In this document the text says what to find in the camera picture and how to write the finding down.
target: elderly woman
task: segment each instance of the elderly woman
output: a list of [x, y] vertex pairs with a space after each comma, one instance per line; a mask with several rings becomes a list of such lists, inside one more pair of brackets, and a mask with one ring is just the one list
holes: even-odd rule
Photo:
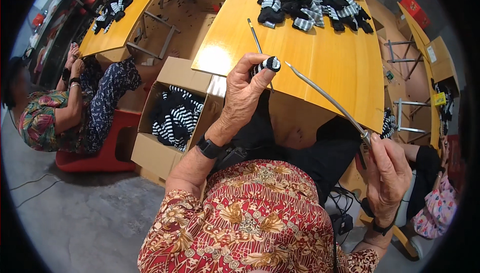
[[[30, 76], [20, 57], [10, 60], [8, 71], [2, 73], [2, 103], [13, 112], [20, 136], [35, 150], [99, 151], [119, 99], [127, 90], [153, 80], [163, 65], [138, 66], [130, 57], [105, 70], [94, 56], [82, 61], [79, 54], [76, 44], [71, 44], [65, 64], [70, 78], [60, 79], [56, 90], [29, 94]], [[178, 57], [178, 52], [170, 56]]]
[[[328, 130], [319, 128], [309, 148], [275, 147], [271, 125], [262, 125], [270, 124], [264, 90], [275, 72], [264, 69], [250, 83], [248, 73], [267, 58], [246, 54], [238, 62], [226, 79], [220, 118], [168, 176], [138, 258], [141, 272], [371, 272], [385, 254], [412, 175], [404, 150], [373, 134], [366, 178], [374, 224], [343, 253], [322, 205], [358, 150], [360, 134], [338, 117]], [[245, 161], [209, 175], [224, 145], [240, 137], [252, 148]]]

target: concrete floor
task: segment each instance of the concrete floor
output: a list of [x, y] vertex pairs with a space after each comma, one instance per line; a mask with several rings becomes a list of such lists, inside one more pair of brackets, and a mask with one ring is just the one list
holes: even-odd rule
[[[396, 13], [399, 0], [379, 0]], [[417, 0], [432, 24], [425, 31], [442, 36], [452, 54], [461, 88], [464, 61], [459, 41], [436, 0]], [[456, 117], [451, 132], [455, 133]], [[61, 180], [18, 208], [24, 227], [53, 272], [135, 272], [138, 251], [165, 195], [163, 188], [122, 174], [65, 174], [55, 165], [55, 153], [38, 152], [23, 143], [8, 114], [1, 127], [2, 159], [10, 188], [46, 173], [54, 174], [13, 190], [16, 205]], [[356, 228], [344, 243], [351, 250], [363, 237]], [[376, 272], [420, 271], [427, 258], [411, 261], [395, 241]]]

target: red patterned blouse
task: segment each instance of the red patterned blouse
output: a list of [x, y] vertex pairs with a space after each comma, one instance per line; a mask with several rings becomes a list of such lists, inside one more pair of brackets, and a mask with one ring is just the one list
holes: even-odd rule
[[[205, 199], [165, 195], [138, 257], [153, 272], [332, 272], [333, 229], [313, 180], [286, 162], [242, 162], [215, 173]], [[374, 250], [338, 253], [339, 272], [372, 272]]]

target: wrinkled hand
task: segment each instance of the wrinkled hand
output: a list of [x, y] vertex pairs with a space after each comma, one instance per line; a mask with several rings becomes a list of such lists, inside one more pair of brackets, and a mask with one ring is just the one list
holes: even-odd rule
[[261, 93], [276, 75], [272, 70], [263, 69], [249, 83], [250, 68], [268, 57], [266, 54], [247, 53], [226, 77], [227, 89], [222, 115], [237, 131], [252, 119]]
[[81, 59], [75, 60], [74, 64], [71, 66], [71, 78], [80, 77], [80, 75], [85, 71], [85, 64]]
[[400, 201], [410, 187], [412, 170], [405, 151], [392, 140], [380, 139], [374, 133], [371, 145], [367, 163], [367, 198], [377, 225], [387, 227], [394, 220]]
[[78, 48], [78, 45], [76, 43], [71, 43], [70, 50], [67, 56], [67, 63], [65, 64], [65, 67], [71, 71], [73, 63], [75, 62], [75, 60], [78, 59], [79, 56], [80, 56], [80, 49]]

